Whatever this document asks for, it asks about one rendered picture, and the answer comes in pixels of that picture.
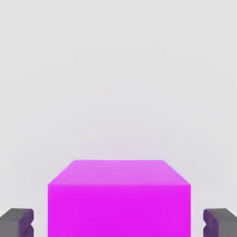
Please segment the small magenta cube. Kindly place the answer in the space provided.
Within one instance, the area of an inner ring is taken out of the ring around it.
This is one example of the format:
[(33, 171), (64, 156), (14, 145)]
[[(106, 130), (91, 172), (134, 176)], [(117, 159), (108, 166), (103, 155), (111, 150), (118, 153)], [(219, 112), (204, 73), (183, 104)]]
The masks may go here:
[(48, 237), (191, 237), (191, 185), (162, 160), (76, 160), (48, 184)]

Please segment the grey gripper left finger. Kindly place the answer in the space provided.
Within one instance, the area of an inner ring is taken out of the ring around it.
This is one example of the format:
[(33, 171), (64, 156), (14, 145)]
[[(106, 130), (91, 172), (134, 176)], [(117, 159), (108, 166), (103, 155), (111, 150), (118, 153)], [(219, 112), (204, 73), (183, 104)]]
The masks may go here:
[(0, 217), (0, 237), (34, 237), (34, 211), (11, 208)]

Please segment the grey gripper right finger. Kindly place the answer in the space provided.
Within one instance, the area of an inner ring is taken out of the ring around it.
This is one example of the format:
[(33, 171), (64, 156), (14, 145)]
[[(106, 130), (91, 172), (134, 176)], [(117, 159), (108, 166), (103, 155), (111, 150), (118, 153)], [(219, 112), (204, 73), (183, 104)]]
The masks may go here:
[(203, 220), (203, 237), (237, 237), (237, 217), (228, 209), (205, 209)]

